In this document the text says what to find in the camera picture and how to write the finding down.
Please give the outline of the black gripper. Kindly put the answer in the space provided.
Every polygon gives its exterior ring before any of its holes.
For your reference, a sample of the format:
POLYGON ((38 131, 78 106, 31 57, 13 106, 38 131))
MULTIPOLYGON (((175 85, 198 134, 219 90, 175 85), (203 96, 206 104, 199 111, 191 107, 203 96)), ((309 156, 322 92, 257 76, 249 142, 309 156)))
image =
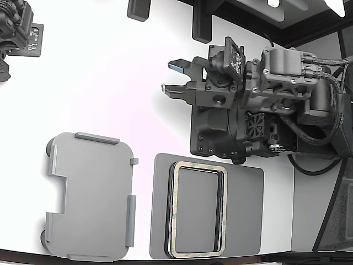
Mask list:
POLYGON ((241 56, 194 57, 190 62, 178 59, 168 62, 171 70, 189 74, 183 86, 162 84, 161 89, 171 99, 181 99, 190 105, 229 109, 238 88, 243 85, 241 56))

